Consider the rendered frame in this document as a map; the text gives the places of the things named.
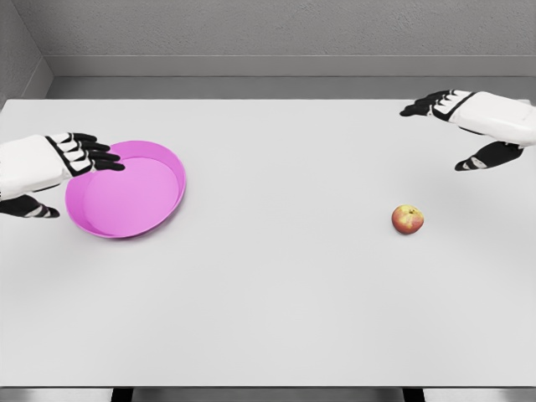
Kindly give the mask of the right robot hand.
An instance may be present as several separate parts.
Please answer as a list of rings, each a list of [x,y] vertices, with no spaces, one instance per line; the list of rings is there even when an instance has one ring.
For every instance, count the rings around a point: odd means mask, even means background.
[[[486,91],[437,91],[415,100],[399,114],[434,117],[494,140],[458,162],[458,172],[495,168],[536,146],[536,106]]]

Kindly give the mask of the pink round plate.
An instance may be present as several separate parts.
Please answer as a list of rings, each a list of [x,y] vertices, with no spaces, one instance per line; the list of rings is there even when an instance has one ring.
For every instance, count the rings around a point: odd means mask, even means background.
[[[155,142],[111,146],[125,169],[87,173],[65,190],[69,217],[84,231],[104,238],[129,238],[163,223],[179,206],[186,171],[178,156]]]

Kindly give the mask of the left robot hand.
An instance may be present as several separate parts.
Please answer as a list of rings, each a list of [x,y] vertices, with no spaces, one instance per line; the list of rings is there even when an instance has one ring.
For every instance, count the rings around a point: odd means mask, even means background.
[[[33,135],[0,144],[0,214],[55,219],[57,209],[30,194],[95,171],[125,169],[111,147],[84,133]]]

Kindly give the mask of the red yellow apple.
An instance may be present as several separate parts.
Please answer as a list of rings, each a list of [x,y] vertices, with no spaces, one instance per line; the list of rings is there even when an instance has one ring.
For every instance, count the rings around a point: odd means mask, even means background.
[[[391,214],[391,223],[402,235],[412,235],[424,224],[425,217],[422,212],[413,205],[401,204]]]

